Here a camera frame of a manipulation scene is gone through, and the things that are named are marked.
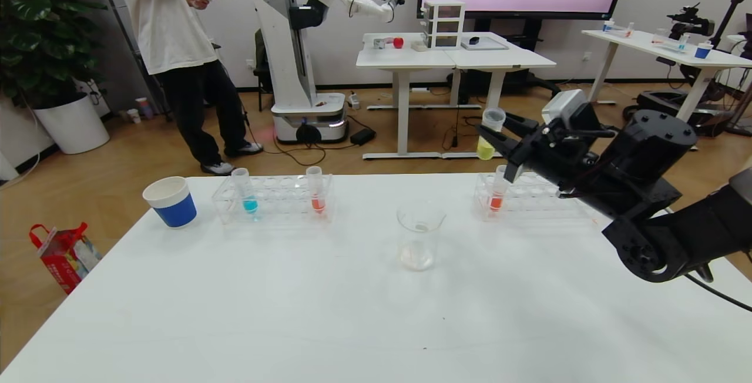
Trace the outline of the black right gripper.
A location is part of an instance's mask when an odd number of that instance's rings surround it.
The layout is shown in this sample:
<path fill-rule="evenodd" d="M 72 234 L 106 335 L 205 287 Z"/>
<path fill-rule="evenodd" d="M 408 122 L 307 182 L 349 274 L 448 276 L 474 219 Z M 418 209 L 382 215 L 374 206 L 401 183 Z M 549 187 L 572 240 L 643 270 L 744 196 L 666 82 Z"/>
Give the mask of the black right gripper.
<path fill-rule="evenodd" d="M 538 123 L 507 112 L 504 127 L 519 139 L 484 125 L 478 125 L 476 129 L 513 169 L 506 174 L 508 179 L 515 177 L 521 169 L 529 169 L 569 197 L 599 193 L 599 155 L 591 151 L 593 143 L 599 139 L 597 118 L 554 118 L 547 123 Z"/>

